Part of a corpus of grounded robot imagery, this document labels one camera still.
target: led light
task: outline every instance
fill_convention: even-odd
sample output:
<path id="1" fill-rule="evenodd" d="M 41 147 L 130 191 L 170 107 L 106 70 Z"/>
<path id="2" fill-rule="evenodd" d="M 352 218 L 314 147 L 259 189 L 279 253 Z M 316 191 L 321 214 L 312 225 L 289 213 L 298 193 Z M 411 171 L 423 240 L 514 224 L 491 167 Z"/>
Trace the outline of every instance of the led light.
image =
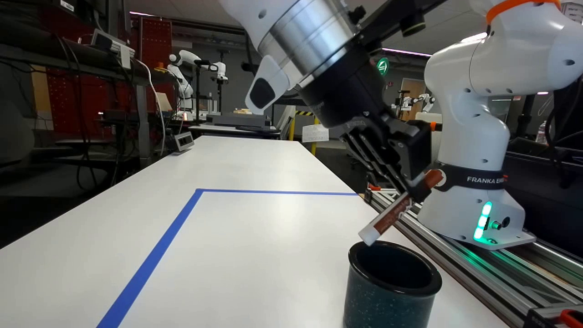
<path id="1" fill-rule="evenodd" d="M 478 225 L 480 227 L 487 227 L 487 222 L 489 222 L 489 216 L 482 214 L 480 220 L 478 220 Z"/>
<path id="2" fill-rule="evenodd" d="M 491 213 L 493 213 L 493 202 L 487 202 L 483 207 L 482 207 L 482 214 L 483 216 L 491 216 Z"/>
<path id="3" fill-rule="evenodd" d="M 389 67 L 391 67 L 391 61 L 387 56 L 380 58 L 378 61 L 378 70 L 381 72 L 381 76 L 387 76 L 389 74 Z"/>
<path id="4" fill-rule="evenodd" d="M 476 240 L 480 240 L 483 234 L 485 234 L 485 229 L 483 229 L 483 227 L 478 227 L 478 229 L 474 231 L 474 238 L 476 238 Z"/>

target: blue tape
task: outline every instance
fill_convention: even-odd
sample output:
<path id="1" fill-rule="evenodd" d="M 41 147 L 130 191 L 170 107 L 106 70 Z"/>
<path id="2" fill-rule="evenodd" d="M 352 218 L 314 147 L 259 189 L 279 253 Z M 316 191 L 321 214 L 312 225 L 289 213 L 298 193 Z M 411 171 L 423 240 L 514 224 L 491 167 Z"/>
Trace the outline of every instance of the blue tape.
<path id="1" fill-rule="evenodd" d="M 279 191 L 279 189 L 197 189 L 187 205 L 181 209 L 177 218 L 170 224 L 163 238 L 157 242 L 157 245 L 150 251 L 139 271 L 132 276 L 132 280 L 126 284 L 123 293 L 115 298 L 105 318 L 97 324 L 99 328 L 114 328 L 121 326 L 125 316 L 128 315 L 130 307 L 145 289 L 148 278 L 152 276 L 154 269 L 159 265 L 161 258 L 165 256 L 170 244 L 179 234 L 183 224 L 190 216 L 190 213 L 196 209 L 197 202 L 205 193 L 247 193 L 247 194 L 314 194 L 314 196 L 356 196 L 356 193 L 321 193 L 321 191 Z"/>
<path id="2" fill-rule="evenodd" d="M 128 285 L 123 289 L 123 293 L 117 296 L 117 300 L 112 304 L 112 307 L 105 315 L 105 318 L 97 324 L 99 328 L 121 326 L 132 304 L 141 295 L 154 269 L 159 265 L 161 258 L 165 256 L 166 249 L 181 231 L 192 209 L 197 205 L 203 193 L 205 193 L 203 189 L 197 189 L 196 194 L 190 196 L 190 200 L 187 202 L 179 216 L 170 224 L 170 227 L 166 229 L 159 244 L 150 251 L 150 255 L 146 256 L 139 271 L 132 276 Z"/>

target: white robot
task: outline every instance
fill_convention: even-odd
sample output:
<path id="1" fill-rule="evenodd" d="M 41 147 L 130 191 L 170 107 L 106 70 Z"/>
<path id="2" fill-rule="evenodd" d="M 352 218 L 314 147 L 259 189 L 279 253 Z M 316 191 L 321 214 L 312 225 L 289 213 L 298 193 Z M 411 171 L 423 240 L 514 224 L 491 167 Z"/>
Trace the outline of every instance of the white robot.
<path id="1" fill-rule="evenodd" d="M 489 32 L 436 52 L 425 80 L 443 111 L 440 162 L 445 185 L 423 203 L 431 229 L 489 249 L 531 242 L 525 209 L 504 187 L 507 125 L 489 112 L 491 96 L 562 89 L 583 74 L 583 27 L 558 1 L 471 0 Z"/>
<path id="2" fill-rule="evenodd" d="M 422 112 L 431 112 L 436 105 L 436 98 L 431 92 L 422 92 L 414 101 L 422 101 Z"/>
<path id="3" fill-rule="evenodd" d="M 190 85 L 190 81 L 187 80 L 179 65 L 168 63 L 166 70 L 177 80 L 177 85 L 179 85 L 177 111 L 192 111 L 196 89 Z"/>
<path id="4" fill-rule="evenodd" d="M 194 69 L 207 69 L 216 72 L 216 80 L 219 85 L 219 98 L 223 96 L 223 83 L 230 78 L 227 76 L 227 63 L 225 61 L 214 61 L 203 60 L 199 54 L 181 49 L 179 54 L 170 54 L 168 72 L 177 78 L 179 83 L 179 111 L 192 111 L 196 107 L 196 89 L 192 83 L 185 78 L 181 65 L 190 65 Z"/>
<path id="5" fill-rule="evenodd" d="M 582 76 L 583 27 L 560 10 L 558 0 L 469 1 L 489 18 L 489 34 L 436 52 L 425 72 L 443 111 L 440 167 L 445 180 L 425 200 L 420 220 L 445 236 L 498 249 L 535 236 L 524 231 L 525 211 L 504 187 L 509 129 L 489 112 L 487 100 L 560 89 Z M 299 89 L 323 123 L 343 132 L 363 162 L 398 189 L 416 193 L 416 182 L 429 167 L 427 129 L 391 116 L 363 56 L 374 45 L 367 41 L 372 32 L 387 36 L 380 25 L 394 30 L 394 21 L 409 34 L 420 25 L 416 18 L 440 0 L 427 7 L 394 0 L 381 9 L 391 10 L 385 21 L 363 30 L 351 21 L 347 7 L 332 0 L 221 3 L 263 54 L 248 107 L 263 111 L 289 89 Z"/>

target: black cylindrical container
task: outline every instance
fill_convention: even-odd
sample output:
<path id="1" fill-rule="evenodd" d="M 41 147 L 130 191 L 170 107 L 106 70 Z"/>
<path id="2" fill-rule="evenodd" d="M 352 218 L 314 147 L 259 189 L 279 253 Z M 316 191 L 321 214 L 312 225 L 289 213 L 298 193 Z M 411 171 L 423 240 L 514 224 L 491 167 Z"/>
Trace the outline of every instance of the black cylindrical container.
<path id="1" fill-rule="evenodd" d="M 383 240 L 352 245 L 349 258 L 345 328 L 427 326 L 442 287 L 442 275 L 431 260 Z"/>

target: table surface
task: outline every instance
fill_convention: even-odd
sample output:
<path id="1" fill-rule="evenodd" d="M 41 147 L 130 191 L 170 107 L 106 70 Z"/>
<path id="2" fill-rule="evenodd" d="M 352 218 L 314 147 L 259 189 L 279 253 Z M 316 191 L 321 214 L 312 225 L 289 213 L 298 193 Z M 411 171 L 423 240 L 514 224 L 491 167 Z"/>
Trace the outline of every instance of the table surface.
<path id="1" fill-rule="evenodd" d="M 372 216 L 298 142 L 203 136 L 0 249 L 0 326 L 340 328 Z M 431 326 L 505 326 L 440 271 Z"/>

